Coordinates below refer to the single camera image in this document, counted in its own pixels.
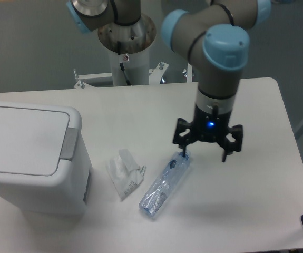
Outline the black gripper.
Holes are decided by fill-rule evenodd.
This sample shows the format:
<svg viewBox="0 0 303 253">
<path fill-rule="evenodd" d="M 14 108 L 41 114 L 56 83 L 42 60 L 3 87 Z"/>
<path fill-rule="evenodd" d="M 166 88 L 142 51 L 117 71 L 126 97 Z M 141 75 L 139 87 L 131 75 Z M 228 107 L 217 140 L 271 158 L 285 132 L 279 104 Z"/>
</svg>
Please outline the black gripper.
<svg viewBox="0 0 303 253">
<path fill-rule="evenodd" d="M 182 150 L 183 158 L 186 156 L 187 146 L 191 144 L 191 136 L 201 142 L 223 143 L 222 162 L 226 162 L 228 155 L 241 152 L 243 142 L 243 125 L 229 127 L 230 116 L 231 111 L 214 118 L 212 114 L 195 106 L 192 122 L 183 118 L 177 119 L 172 143 Z M 227 134 L 232 136 L 233 142 L 227 138 Z"/>
</svg>

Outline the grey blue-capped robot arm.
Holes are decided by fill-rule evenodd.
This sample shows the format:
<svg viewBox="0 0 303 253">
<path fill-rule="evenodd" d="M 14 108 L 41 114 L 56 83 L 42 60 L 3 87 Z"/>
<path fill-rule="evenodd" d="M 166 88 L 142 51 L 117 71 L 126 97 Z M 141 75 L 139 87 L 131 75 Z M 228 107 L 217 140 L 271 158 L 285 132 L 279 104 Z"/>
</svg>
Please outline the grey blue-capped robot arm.
<svg viewBox="0 0 303 253">
<path fill-rule="evenodd" d="M 114 54 L 114 85 L 149 83 L 148 62 L 134 56 L 152 45 L 156 29 L 140 1 L 67 1 L 66 6 L 79 30 L 97 31 Z M 178 9 L 165 17 L 163 41 L 200 73 L 193 120 L 177 121 L 173 143 L 180 149 L 201 141 L 217 143 L 224 155 L 241 151 L 243 127 L 228 123 L 248 61 L 247 30 L 265 21 L 270 11 L 269 1 L 210 1 L 195 14 Z"/>
</svg>

